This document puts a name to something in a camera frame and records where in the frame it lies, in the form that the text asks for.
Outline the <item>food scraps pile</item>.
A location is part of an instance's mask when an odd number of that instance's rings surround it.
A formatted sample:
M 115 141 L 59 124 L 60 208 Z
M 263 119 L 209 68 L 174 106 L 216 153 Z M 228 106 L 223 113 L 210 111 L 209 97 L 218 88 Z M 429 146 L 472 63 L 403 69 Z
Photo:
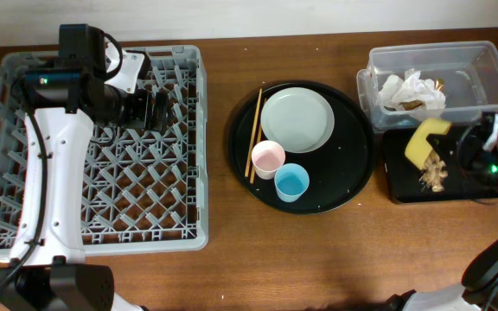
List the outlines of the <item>food scraps pile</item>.
M 419 181 L 433 193 L 444 191 L 443 180 L 448 176 L 446 164 L 441 157 L 432 151 L 426 158 Z

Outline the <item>yellow bowl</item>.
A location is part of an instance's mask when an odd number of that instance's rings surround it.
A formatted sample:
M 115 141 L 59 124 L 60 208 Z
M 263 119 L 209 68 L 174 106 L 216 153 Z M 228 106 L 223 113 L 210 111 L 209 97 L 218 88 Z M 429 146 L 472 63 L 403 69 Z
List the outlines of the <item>yellow bowl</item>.
M 446 135 L 451 127 L 451 122 L 430 117 L 421 123 L 414 131 L 405 147 L 405 157 L 419 170 L 425 167 L 425 162 L 433 148 L 427 142 L 430 134 Z

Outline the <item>gold snack wrapper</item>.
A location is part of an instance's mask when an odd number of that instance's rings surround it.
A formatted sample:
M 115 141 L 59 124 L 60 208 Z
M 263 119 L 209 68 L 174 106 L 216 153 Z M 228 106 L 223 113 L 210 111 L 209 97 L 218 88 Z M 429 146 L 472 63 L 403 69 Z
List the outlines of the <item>gold snack wrapper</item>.
M 422 80 L 416 76 L 411 76 L 405 80 L 397 94 L 393 96 L 393 102 L 402 106 L 406 111 L 419 107 L 427 110 L 443 109 L 445 107 L 443 88 L 444 81 L 442 79 Z

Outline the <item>white napkin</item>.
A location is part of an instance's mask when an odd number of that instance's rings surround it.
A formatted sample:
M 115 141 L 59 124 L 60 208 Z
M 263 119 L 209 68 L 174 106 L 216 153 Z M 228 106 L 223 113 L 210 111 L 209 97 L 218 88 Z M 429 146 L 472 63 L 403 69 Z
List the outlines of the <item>white napkin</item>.
M 401 117 L 424 121 L 439 117 L 446 108 L 444 82 L 441 79 L 421 79 L 421 72 L 411 68 L 404 78 L 388 76 L 382 85 L 377 104 L 387 111 L 400 112 Z

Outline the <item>pink cup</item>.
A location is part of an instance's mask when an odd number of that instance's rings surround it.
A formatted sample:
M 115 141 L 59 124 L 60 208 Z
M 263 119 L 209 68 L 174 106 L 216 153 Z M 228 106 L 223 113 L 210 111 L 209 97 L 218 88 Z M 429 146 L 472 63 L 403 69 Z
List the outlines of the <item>pink cup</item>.
M 273 179 L 279 168 L 284 165 L 284 148 L 279 143 L 265 140 L 253 148 L 251 160 L 259 178 Z

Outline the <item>pale grey plate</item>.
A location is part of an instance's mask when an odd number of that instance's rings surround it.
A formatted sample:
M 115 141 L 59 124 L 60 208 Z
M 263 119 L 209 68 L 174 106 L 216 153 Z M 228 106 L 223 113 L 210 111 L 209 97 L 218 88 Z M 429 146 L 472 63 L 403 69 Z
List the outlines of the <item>pale grey plate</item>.
M 321 148 L 335 128 L 330 103 L 318 92 L 288 87 L 271 95 L 261 112 L 265 136 L 290 153 Z

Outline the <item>blue cup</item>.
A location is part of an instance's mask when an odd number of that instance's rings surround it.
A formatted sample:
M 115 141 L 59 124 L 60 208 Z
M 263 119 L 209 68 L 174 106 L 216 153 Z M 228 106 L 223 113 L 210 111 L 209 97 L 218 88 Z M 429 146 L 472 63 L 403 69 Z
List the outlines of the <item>blue cup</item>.
M 309 188 L 310 176 L 306 169 L 296 163 L 287 163 L 274 176 L 278 198 L 291 203 L 298 200 Z

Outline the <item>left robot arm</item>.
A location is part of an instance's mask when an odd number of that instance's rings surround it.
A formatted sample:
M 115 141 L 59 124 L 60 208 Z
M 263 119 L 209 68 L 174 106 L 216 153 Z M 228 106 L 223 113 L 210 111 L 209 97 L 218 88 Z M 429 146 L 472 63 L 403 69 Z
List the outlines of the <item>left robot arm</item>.
M 25 111 L 27 172 L 0 303 L 11 310 L 131 310 L 112 270 L 88 264 L 80 215 L 84 167 L 95 126 L 164 133 L 169 100 L 137 87 L 150 63 L 87 24 L 63 24 L 57 56 L 16 78 L 10 96 Z

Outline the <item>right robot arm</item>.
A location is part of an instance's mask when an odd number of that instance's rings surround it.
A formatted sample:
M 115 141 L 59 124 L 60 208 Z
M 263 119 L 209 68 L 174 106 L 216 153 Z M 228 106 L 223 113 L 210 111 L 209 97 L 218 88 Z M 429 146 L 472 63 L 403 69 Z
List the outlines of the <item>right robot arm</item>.
M 485 112 L 477 124 L 458 130 L 451 122 L 430 117 L 405 146 L 405 165 L 421 172 L 419 183 L 436 189 L 446 166 L 498 193 L 498 114 Z M 498 239 L 464 271 L 459 284 L 431 292 L 410 290 L 393 295 L 385 310 L 498 310 Z

